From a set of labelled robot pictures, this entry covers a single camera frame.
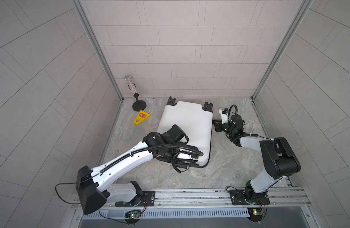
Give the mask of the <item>green circuit board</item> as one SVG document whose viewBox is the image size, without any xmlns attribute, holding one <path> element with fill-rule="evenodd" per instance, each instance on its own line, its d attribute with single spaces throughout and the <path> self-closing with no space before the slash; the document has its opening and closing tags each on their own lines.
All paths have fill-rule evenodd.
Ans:
<svg viewBox="0 0 350 228">
<path fill-rule="evenodd" d="M 140 219 L 142 216 L 142 211 L 141 210 L 132 210 L 128 211 L 125 214 L 126 219 Z"/>
<path fill-rule="evenodd" d="M 260 222 L 263 220 L 264 211 L 261 208 L 248 208 L 248 219 L 252 222 Z"/>
</svg>

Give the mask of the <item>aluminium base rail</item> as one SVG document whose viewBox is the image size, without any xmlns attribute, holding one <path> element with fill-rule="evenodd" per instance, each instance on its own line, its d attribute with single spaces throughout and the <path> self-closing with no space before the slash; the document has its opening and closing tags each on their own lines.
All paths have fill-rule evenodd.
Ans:
<svg viewBox="0 0 350 228">
<path fill-rule="evenodd" d="M 264 217 L 271 214 L 273 209 L 280 209 L 276 218 L 285 217 L 287 212 L 301 216 L 303 219 L 312 219 L 310 201 L 303 188 L 300 187 L 276 187 L 270 188 L 266 196 L 266 205 L 257 203 L 248 204 L 243 198 L 242 189 L 213 188 L 213 189 L 157 189 L 144 191 L 144 199 L 147 206 L 139 203 L 130 206 L 124 202 L 108 202 L 101 210 L 141 210 L 147 209 L 172 209 L 172 208 L 261 208 Z M 74 206 L 74 219 L 83 220 L 83 209 Z"/>
</svg>

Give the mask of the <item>black stand with clear tube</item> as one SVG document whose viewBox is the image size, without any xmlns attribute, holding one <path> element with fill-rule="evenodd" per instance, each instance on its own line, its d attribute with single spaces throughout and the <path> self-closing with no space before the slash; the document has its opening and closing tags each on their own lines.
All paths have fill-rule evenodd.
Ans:
<svg viewBox="0 0 350 228">
<path fill-rule="evenodd" d="M 137 92 L 137 88 L 136 88 L 135 83 L 133 82 L 132 76 L 126 75 L 125 80 L 128 84 L 128 87 L 129 87 L 133 97 L 136 100 L 132 105 L 133 110 L 136 112 L 143 111 L 147 107 L 147 105 L 146 105 L 145 101 L 139 100 L 139 93 Z"/>
</svg>

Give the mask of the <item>left green circuit board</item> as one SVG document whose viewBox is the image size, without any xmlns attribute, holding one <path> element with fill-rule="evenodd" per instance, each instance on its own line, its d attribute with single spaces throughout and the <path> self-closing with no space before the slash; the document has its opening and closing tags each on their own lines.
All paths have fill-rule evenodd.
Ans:
<svg viewBox="0 0 350 228">
<path fill-rule="evenodd" d="M 142 216 L 142 211 L 141 210 L 132 210 L 128 211 L 125 214 L 126 219 L 140 219 Z"/>
</svg>

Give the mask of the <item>right green circuit board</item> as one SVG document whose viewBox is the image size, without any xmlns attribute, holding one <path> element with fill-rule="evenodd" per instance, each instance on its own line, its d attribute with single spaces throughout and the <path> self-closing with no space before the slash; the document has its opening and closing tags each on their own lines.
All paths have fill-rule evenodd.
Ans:
<svg viewBox="0 0 350 228">
<path fill-rule="evenodd" d="M 252 222 L 260 222 L 263 220 L 264 211 L 261 208 L 248 208 L 248 219 Z"/>
</svg>

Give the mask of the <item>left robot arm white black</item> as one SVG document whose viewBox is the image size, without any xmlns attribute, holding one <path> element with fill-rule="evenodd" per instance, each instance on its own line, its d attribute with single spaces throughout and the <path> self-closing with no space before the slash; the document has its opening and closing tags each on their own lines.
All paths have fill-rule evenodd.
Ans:
<svg viewBox="0 0 350 228">
<path fill-rule="evenodd" d="M 108 202 L 124 202 L 130 206 L 143 203 L 143 191 L 136 181 L 127 184 L 116 184 L 115 181 L 137 166 L 157 158 L 169 162 L 180 173 L 180 168 L 196 166 L 201 156 L 208 156 L 211 145 L 211 134 L 195 133 L 195 140 L 176 124 L 160 134 L 149 133 L 132 149 L 103 165 L 90 168 L 82 167 L 74 182 L 79 205 L 85 215 L 99 212 Z"/>
</svg>

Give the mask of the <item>white hard-shell suitcase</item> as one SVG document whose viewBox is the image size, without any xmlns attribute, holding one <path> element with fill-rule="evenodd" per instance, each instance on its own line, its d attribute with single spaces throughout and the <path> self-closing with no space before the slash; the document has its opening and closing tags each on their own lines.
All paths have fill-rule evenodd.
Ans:
<svg viewBox="0 0 350 228">
<path fill-rule="evenodd" d="M 188 136 L 188 144 L 197 147 L 203 156 L 194 160 L 193 167 L 204 168 L 208 165 L 211 151 L 213 104 L 204 105 L 176 101 L 170 97 L 162 114 L 157 132 L 167 132 L 174 124 Z"/>
</svg>

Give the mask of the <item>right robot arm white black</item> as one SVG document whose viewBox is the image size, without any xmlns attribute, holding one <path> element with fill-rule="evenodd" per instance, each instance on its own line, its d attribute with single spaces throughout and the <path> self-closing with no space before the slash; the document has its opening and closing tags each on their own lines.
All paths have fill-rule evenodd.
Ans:
<svg viewBox="0 0 350 228">
<path fill-rule="evenodd" d="M 288 141 L 284 137 L 267 138 L 244 132 L 244 120 L 238 114 L 238 107 L 220 109 L 220 120 L 213 120 L 216 132 L 238 147 L 250 148 L 261 153 L 264 168 L 257 177 L 245 185 L 242 198 L 250 205 L 266 205 L 267 191 L 284 177 L 300 172 L 301 165 Z"/>
</svg>

